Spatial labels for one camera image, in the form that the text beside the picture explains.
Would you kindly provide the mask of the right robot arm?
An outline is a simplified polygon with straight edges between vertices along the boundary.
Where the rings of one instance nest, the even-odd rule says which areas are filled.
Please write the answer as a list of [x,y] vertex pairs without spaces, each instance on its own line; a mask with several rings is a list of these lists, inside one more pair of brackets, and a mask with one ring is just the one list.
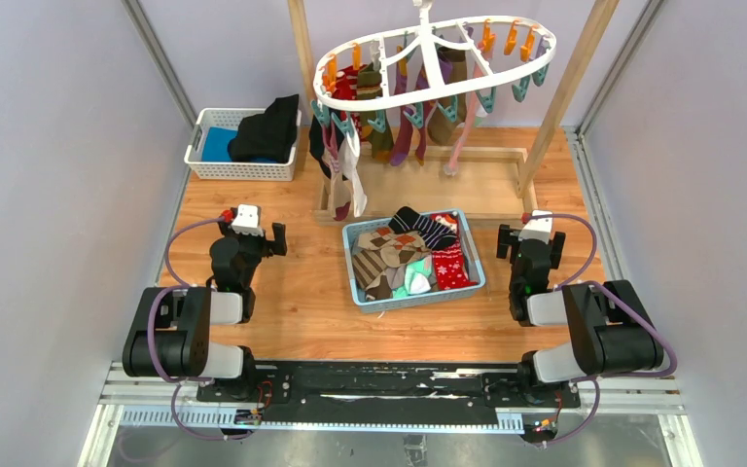
[[497,257],[511,265],[512,318],[523,327],[566,326],[568,342],[526,352],[517,365],[516,389],[539,406],[578,378],[632,374],[659,368],[665,350],[634,287],[627,280],[600,285],[552,286],[565,235],[549,220],[521,229],[503,224]]

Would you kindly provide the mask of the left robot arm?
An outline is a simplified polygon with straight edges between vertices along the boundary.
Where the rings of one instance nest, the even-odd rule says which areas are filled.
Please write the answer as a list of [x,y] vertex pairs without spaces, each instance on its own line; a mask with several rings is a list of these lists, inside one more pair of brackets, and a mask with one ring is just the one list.
[[250,321],[255,272],[263,259],[286,255],[287,227],[274,223],[265,233],[224,217],[215,222],[222,235],[209,248],[210,277],[202,285],[145,289],[124,342],[122,365],[129,377],[206,382],[244,402],[262,387],[255,357],[247,346],[213,342],[211,328]]

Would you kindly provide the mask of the brown striped sock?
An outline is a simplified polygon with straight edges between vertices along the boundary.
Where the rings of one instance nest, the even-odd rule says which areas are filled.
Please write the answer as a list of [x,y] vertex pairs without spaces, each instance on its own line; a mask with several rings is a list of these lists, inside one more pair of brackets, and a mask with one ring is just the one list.
[[362,249],[352,255],[352,271],[357,285],[368,295],[382,295],[383,290],[391,290],[387,272],[394,267],[382,259],[379,250]]

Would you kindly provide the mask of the white oval clip hanger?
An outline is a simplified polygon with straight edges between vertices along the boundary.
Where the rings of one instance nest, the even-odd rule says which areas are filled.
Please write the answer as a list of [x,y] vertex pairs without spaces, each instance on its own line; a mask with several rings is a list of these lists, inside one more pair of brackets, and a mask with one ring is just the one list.
[[[384,111],[404,106],[454,98],[461,94],[476,93],[485,111],[491,112],[495,90],[504,85],[522,86],[524,80],[538,78],[548,72],[556,52],[556,36],[543,24],[531,18],[517,16],[476,16],[440,21],[430,20],[431,1],[416,1],[418,24],[375,32],[344,42],[330,49],[317,60],[313,73],[313,103],[319,111],[336,109],[350,113]],[[505,70],[494,70],[485,54],[495,43],[494,26],[507,25],[517,33],[524,31],[523,41],[514,49],[520,52],[520,64]],[[357,51],[371,48],[371,62],[379,73],[380,95],[369,100],[340,100],[332,97],[341,57],[356,58]],[[481,74],[453,82],[443,75],[439,51],[447,48],[463,52],[473,61]],[[404,59],[417,58],[425,70],[427,85],[420,90],[395,91],[390,82],[390,69]]]

